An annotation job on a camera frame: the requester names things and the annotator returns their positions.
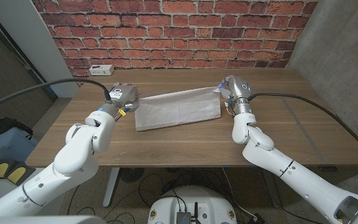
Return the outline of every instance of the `yellow label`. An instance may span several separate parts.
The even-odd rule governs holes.
[[[122,114],[123,116],[125,116],[125,114],[127,114],[127,113],[125,113],[125,111],[123,111],[122,109],[119,109],[118,112],[119,112],[120,114]]]

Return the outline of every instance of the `red brick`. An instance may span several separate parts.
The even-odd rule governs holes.
[[[125,39],[101,39],[100,44],[102,47],[127,47]]]
[[[189,40],[189,49],[216,49],[216,40]]]
[[[282,56],[283,54],[276,53],[276,52],[255,52],[252,55],[252,58],[271,60],[271,59],[280,59]]]
[[[106,1],[92,1],[93,10],[95,12],[109,12]]]
[[[218,40],[218,48],[219,49],[230,49],[231,48],[230,40]]]
[[[56,37],[55,31],[52,29],[52,27],[48,27],[49,33],[52,37]]]
[[[152,50],[152,58],[164,58],[163,50]]]
[[[103,37],[115,37],[117,36],[116,28],[102,28]]]
[[[144,46],[151,49],[170,49],[172,48],[172,40],[145,40]]]
[[[173,46],[176,49],[186,49],[187,48],[187,40],[174,40]]]
[[[91,25],[97,26],[119,26],[121,21],[119,16],[115,15],[88,15]]]
[[[236,57],[236,52],[233,51],[210,51],[208,58],[209,59],[234,59]]]
[[[277,41],[268,41],[266,40],[262,46],[263,49],[269,49],[269,50],[274,50],[276,49],[277,46]]]
[[[109,53],[112,58],[122,58],[124,56],[122,50],[110,49]]]
[[[147,37],[146,28],[143,27],[119,27],[117,34],[121,37]]]
[[[197,38],[211,38],[211,29],[198,28],[197,29]]]
[[[222,26],[235,26],[237,21],[236,16],[225,16],[222,18]]]
[[[124,26],[137,26],[136,16],[123,16],[122,24]]]
[[[239,53],[237,54],[237,58],[238,58],[238,59],[250,59],[250,58],[251,58],[251,55],[252,55],[251,52],[244,50],[244,51],[239,52]]]
[[[186,67],[188,68],[211,68],[212,61],[209,60],[187,60]]]
[[[257,68],[265,68],[269,64],[269,61],[259,60],[256,61],[255,67]]]
[[[283,41],[277,44],[276,50],[293,50],[294,47],[295,47],[295,42]]]
[[[204,1],[198,2],[199,13],[212,13],[213,7],[214,7],[213,2],[204,2]]]
[[[251,10],[249,12],[254,14],[263,14],[265,13],[266,8],[267,8],[266,2],[255,2],[252,4]]]
[[[91,65],[104,65],[103,59],[100,58],[90,58]]]
[[[187,16],[173,16],[174,26],[188,26]]]
[[[272,20],[271,16],[241,16],[237,26],[247,26],[247,27],[269,27],[270,21]]]
[[[260,49],[262,41],[259,40],[237,40],[233,42],[234,49],[257,50]]]
[[[302,11],[303,2],[271,2],[267,7],[269,14],[299,14]]]
[[[317,2],[309,2],[308,4],[306,4],[306,6],[303,8],[302,13],[305,15],[310,15],[315,7],[317,6]]]
[[[111,1],[112,12],[144,12],[142,1]]]
[[[290,59],[292,52],[285,52],[283,55],[283,59]]]
[[[89,1],[59,0],[63,12],[91,12],[92,5]]]
[[[127,58],[149,58],[150,52],[148,50],[123,50],[124,57]]]
[[[226,61],[225,60],[215,60],[214,61],[214,68],[226,68]]]
[[[293,30],[262,30],[260,38],[268,39],[289,39]]]
[[[97,58],[106,58],[109,57],[109,52],[107,50],[88,50],[82,49],[81,50],[82,57],[97,57]]]
[[[270,68],[285,68],[287,63],[288,63],[287,60],[277,60],[277,61],[273,61],[272,63],[270,63],[268,65],[268,67],[270,67]]]
[[[78,53],[77,50],[69,50],[69,49],[67,49],[66,50],[66,55],[69,58],[80,58],[81,57],[80,53]]]
[[[277,27],[277,28],[287,27],[289,20],[290,18],[288,18],[287,16],[276,16],[276,18],[274,18],[273,21],[273,27]]]
[[[184,60],[172,60],[172,68],[183,68],[185,66]]]
[[[142,39],[129,39],[128,44],[132,48],[144,48],[143,40]]]
[[[81,59],[66,58],[65,62],[67,64],[67,66],[69,66],[69,67],[88,67],[90,65],[88,60],[85,58],[81,58]]]
[[[85,47],[99,47],[98,42],[95,39],[83,39]]]
[[[309,17],[293,16],[288,27],[304,28]]]
[[[163,1],[162,8],[166,13],[196,12],[196,6],[191,1]]]
[[[42,14],[42,19],[48,25],[73,25],[73,21],[68,14]]]
[[[83,47],[79,39],[54,39],[57,47]]]
[[[71,15],[71,19],[76,26],[88,25],[85,15]]]
[[[59,52],[62,55],[62,57],[67,57],[67,55],[63,49],[59,49]]]
[[[162,28],[149,28],[149,37],[161,37]]]
[[[303,29],[297,29],[297,30],[295,31],[295,33],[293,34],[292,39],[295,39],[295,40],[296,40],[296,39],[299,37],[299,35],[301,35],[302,31],[303,31]]]
[[[47,12],[60,12],[59,7],[54,2],[44,1],[44,8]]]
[[[240,38],[244,29],[231,28],[221,29],[215,28],[212,34],[212,38]]]
[[[255,66],[254,61],[248,60],[229,60],[227,62],[228,68],[244,68],[244,67],[253,67]]]
[[[86,71],[86,68],[73,68],[75,75],[87,75],[88,72]]]
[[[190,50],[167,50],[165,56],[172,59],[190,59],[193,57],[193,52]]]
[[[237,1],[217,1],[215,5],[215,12],[217,13],[241,13],[245,14],[249,11],[247,2]]]
[[[132,67],[133,68],[144,68],[144,61],[132,59]]]
[[[260,29],[246,29],[246,31],[244,31],[244,35],[242,37],[243,38],[257,38],[259,32],[260,32]]]
[[[158,12],[161,13],[159,1],[144,1],[145,12]]]
[[[169,60],[145,60],[144,63],[146,67],[170,67]]]
[[[208,52],[204,50],[199,50],[194,53],[193,56],[194,59],[207,59],[208,58]]]
[[[70,30],[75,37],[100,37],[100,30],[96,27],[71,27]]]
[[[219,26],[221,23],[220,16],[190,16],[189,25],[200,26]]]
[[[103,59],[105,65],[113,65],[114,67],[127,68],[131,66],[129,59]]]
[[[169,38],[194,37],[194,30],[189,28],[166,27],[164,28],[164,35]]]
[[[170,24],[170,16],[139,16],[139,25],[141,26],[168,26]]]

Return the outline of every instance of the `white cloth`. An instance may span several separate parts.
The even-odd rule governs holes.
[[[139,99],[136,131],[221,117],[218,87],[179,91]]]

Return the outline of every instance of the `wooden table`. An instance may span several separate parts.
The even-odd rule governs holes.
[[[91,77],[106,87],[132,82],[140,97],[171,91],[216,86],[227,75],[248,81],[253,93],[281,92],[303,96],[328,108],[300,74],[289,68],[206,70],[116,70],[110,77]],[[26,163],[46,167],[65,145],[68,129],[98,109],[103,92],[85,83],[39,142]],[[109,149],[95,154],[101,166],[111,167],[240,167],[250,165],[244,146],[231,138],[232,117],[221,99],[221,117],[211,121],[137,132],[134,113],[121,118]],[[335,120],[303,101],[258,96],[251,101],[258,127],[275,147],[304,165],[358,165],[358,143]]]

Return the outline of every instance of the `yellow pad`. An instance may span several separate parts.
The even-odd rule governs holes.
[[[10,180],[13,184],[16,184],[17,181],[25,174],[25,168],[19,167],[15,171],[13,171],[9,176],[7,177],[8,180]]]
[[[4,175],[7,172],[8,168],[9,168],[9,164],[7,164],[7,163],[0,164],[0,178],[4,177]]]

